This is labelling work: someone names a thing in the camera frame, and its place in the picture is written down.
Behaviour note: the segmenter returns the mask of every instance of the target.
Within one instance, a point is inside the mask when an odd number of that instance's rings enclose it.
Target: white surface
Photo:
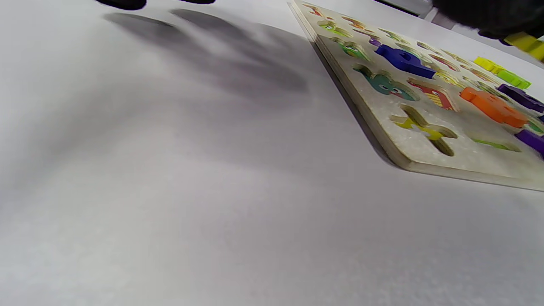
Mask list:
[[[315,2],[542,74],[374,2]],[[285,2],[139,13],[175,28],[111,12],[0,11],[1,305],[543,304],[544,194],[383,161]]]

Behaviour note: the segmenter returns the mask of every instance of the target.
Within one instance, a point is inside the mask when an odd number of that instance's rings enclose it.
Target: orange puzzle piece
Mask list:
[[[467,87],[461,92],[460,96],[498,123],[506,123],[521,128],[529,120],[524,114],[508,106],[503,99],[486,91],[478,91],[472,87]]]

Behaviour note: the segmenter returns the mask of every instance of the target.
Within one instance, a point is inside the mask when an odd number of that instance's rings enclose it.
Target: purple block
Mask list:
[[[381,45],[376,53],[385,57],[397,69],[418,76],[432,78],[436,71],[421,64],[421,60],[410,52],[401,49],[393,49],[387,45]]]
[[[534,134],[527,130],[522,130],[514,136],[516,136],[517,139],[523,141],[524,144],[538,151],[540,155],[544,157],[544,139],[542,137],[539,137],[537,134]]]
[[[540,102],[539,100],[526,94],[525,91],[513,86],[508,86],[506,84],[502,84],[497,89],[501,93],[506,94],[507,96],[512,98],[514,101],[518,102],[519,104],[529,109],[533,109],[537,112],[544,113],[544,104]]]
[[[373,39],[371,38],[369,41],[368,41],[371,45],[374,45],[376,47],[379,47],[381,46],[381,42],[379,40],[376,40],[376,39]]]

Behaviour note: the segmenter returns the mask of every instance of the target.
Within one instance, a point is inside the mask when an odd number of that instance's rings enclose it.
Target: wooden puzzle board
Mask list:
[[[539,113],[495,90],[504,81],[424,42],[299,0],[291,6],[395,164],[544,191],[544,161],[513,135],[519,129],[493,121],[460,97],[467,86],[499,95],[530,118],[523,128],[543,135]],[[437,73],[428,79],[395,68],[375,53],[377,42],[416,55]]]

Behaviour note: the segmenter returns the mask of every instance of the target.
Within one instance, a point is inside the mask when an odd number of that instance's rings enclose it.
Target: yellow block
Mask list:
[[[544,61],[544,41],[540,41],[527,33],[512,34],[505,38],[504,41],[516,46],[537,60]]]
[[[495,64],[487,58],[483,58],[480,56],[478,56],[474,60],[474,63],[495,75],[504,70],[503,67]]]

